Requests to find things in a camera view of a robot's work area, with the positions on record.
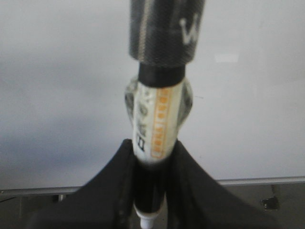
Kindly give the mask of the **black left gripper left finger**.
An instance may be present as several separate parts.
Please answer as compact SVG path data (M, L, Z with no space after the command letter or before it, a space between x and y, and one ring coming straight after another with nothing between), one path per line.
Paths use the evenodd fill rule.
M63 201L33 214L27 229L130 229L136 158L123 140L109 163Z

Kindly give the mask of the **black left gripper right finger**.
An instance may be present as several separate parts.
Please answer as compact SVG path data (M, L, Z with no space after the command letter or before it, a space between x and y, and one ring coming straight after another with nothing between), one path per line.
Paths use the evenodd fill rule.
M167 175L169 229L278 229L279 223L234 196L192 158L180 141Z

